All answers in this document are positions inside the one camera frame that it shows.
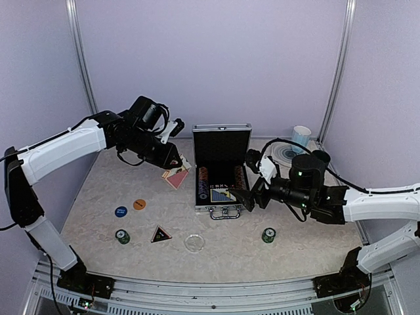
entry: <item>black triangle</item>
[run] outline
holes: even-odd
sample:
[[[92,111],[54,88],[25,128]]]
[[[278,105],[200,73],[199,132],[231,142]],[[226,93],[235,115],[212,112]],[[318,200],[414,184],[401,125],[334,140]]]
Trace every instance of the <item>black triangle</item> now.
[[[172,236],[166,233],[166,231],[163,228],[161,228],[160,226],[157,226],[155,234],[153,235],[153,238],[152,238],[152,243],[170,240],[171,238]]]

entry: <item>open case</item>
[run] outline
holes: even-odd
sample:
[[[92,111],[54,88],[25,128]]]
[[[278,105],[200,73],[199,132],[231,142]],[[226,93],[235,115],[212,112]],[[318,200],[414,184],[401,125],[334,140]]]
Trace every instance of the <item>open case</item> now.
[[[196,211],[208,211],[214,220],[240,216],[242,205],[228,189],[249,190],[245,154],[251,130],[249,123],[194,126]]]

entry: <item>blue round chip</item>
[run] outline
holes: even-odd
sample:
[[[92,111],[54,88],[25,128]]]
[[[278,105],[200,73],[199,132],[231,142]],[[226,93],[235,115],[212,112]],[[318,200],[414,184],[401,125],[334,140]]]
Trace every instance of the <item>blue round chip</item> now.
[[[127,214],[127,208],[126,207],[118,207],[115,209],[115,215],[119,218],[124,217]]]

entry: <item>robotic arm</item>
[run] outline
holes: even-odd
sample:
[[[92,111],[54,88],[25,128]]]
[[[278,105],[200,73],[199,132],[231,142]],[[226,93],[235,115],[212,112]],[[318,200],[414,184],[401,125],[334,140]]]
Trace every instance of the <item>robotic arm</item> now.
[[[164,124],[155,129],[163,116]],[[180,119],[169,121],[169,110],[140,96],[129,110],[110,111],[86,117],[73,128],[33,146],[5,152],[5,192],[13,221],[23,228],[33,244],[48,254],[61,269],[58,286],[109,298],[114,280],[86,273],[86,267],[45,218],[32,186],[44,176],[82,156],[115,147],[119,159],[130,150],[140,165],[147,161],[163,169],[180,167],[177,147],[168,142],[184,128]]]
[[[407,225],[371,245],[350,251],[340,272],[314,278],[318,297],[337,295],[369,285],[368,274],[406,256],[420,247],[420,184],[379,190],[357,190],[349,186],[325,186],[324,174],[330,158],[323,151],[295,156],[289,178],[270,156],[249,150],[247,166],[260,174],[251,191],[230,190],[252,211],[255,203],[265,208],[270,200],[296,207],[304,218],[325,224],[345,224],[367,219],[408,219]]]

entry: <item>cup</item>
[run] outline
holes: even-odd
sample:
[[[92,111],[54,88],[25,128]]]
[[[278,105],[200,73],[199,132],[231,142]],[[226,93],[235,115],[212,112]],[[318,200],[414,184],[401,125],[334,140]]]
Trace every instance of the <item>cup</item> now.
[[[299,143],[301,146],[306,147],[309,143],[309,137],[312,134],[309,128],[305,126],[295,126],[293,128],[293,134],[291,140],[293,142]],[[303,150],[298,146],[291,146],[293,152],[297,154],[302,154]]]

